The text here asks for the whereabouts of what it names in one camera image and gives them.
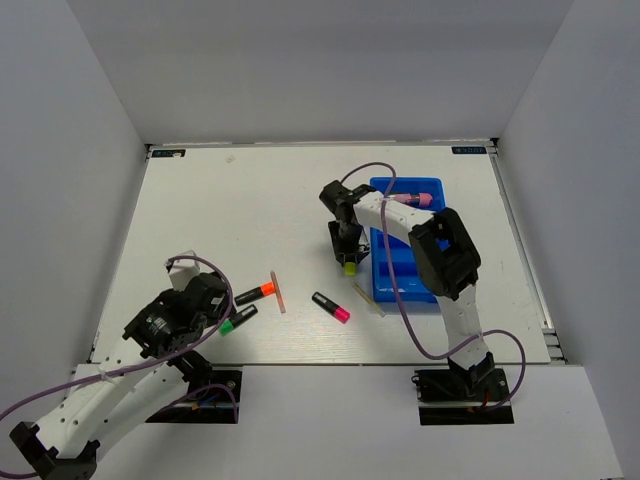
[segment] white robotic arm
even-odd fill
[[[162,292],[125,327],[123,338],[96,366],[102,380],[78,387],[37,422],[21,422],[12,430],[11,439],[41,478],[87,480],[97,460],[134,427],[192,387],[215,383],[211,365],[195,350],[153,370],[106,373],[183,350],[229,308],[227,285],[216,273],[200,273],[190,260],[178,260],[168,270],[174,288]],[[239,324],[245,319],[241,315],[227,321]]]
[[[359,263],[369,253],[363,227],[382,230],[383,195],[368,185],[349,190],[334,181],[323,189],[320,200],[336,217],[329,223],[336,260],[342,265]],[[494,367],[476,308],[480,256],[451,209],[434,213],[387,201],[385,219],[389,235],[411,246],[420,278],[436,296],[449,349],[473,338],[448,359],[458,383],[470,395]],[[439,240],[446,240],[448,247],[442,250]]]

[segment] blue plastic bin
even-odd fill
[[[369,185],[384,192],[390,181],[390,177],[374,177]],[[438,212],[446,207],[442,182],[439,178],[399,177],[396,179],[391,193],[430,193],[433,196],[433,201],[424,210]],[[369,238],[371,239],[373,299],[376,302],[395,302],[382,232],[372,228]],[[390,237],[389,240],[391,258],[402,299],[408,302],[436,303],[433,294],[427,290],[418,277],[418,269],[411,247],[395,237]]]

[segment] gray wall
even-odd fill
[[[640,2],[577,0],[500,142],[549,310],[640,479]]]
[[[70,0],[147,143],[498,136],[571,0]]]
[[[69,7],[0,2],[0,409],[87,359],[144,148]],[[0,469],[28,471],[0,425]]]

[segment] white table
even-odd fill
[[[421,364],[394,305],[380,318],[357,296],[333,258],[330,213],[322,187],[369,161],[399,176],[442,179],[447,204],[462,217],[482,257],[478,309],[483,328],[503,328],[523,342],[529,362],[549,361],[542,313],[528,285],[488,155],[453,155],[447,146],[251,146],[189,148],[180,158],[151,158],[100,322],[93,361],[101,362],[123,327],[170,287],[164,260],[195,250],[221,268],[238,294],[269,281],[275,270],[287,313],[275,297],[260,313],[200,351],[224,364]],[[348,186],[387,176],[377,167]],[[358,273],[371,290],[370,261]],[[320,291],[347,308],[343,325],[311,302]],[[416,332],[435,353],[447,347],[436,306],[410,305]],[[487,338],[497,362],[518,362],[507,338]]]
[[[81,365],[79,376],[95,373]],[[582,367],[532,366],[513,425],[420,426],[411,367],[244,368],[237,425],[145,424],[96,480],[519,479],[622,475]],[[513,385],[518,367],[505,368]]]

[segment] black clamp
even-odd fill
[[[346,262],[358,264],[370,252],[369,242],[356,220],[353,206],[366,194],[375,191],[375,188],[364,184],[349,190],[334,180],[320,193],[320,200],[336,218],[329,222],[329,234],[334,256],[342,266]]]

